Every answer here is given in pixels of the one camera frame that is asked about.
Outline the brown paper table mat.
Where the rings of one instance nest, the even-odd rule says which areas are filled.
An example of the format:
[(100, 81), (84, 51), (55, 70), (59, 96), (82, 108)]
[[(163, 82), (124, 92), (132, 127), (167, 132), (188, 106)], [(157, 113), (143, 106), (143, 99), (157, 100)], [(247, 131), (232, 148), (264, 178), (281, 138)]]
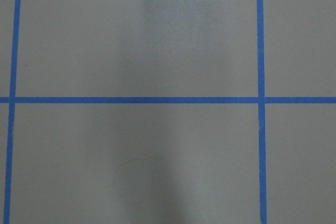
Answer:
[(335, 223), (335, 0), (1, 0), (1, 223)]

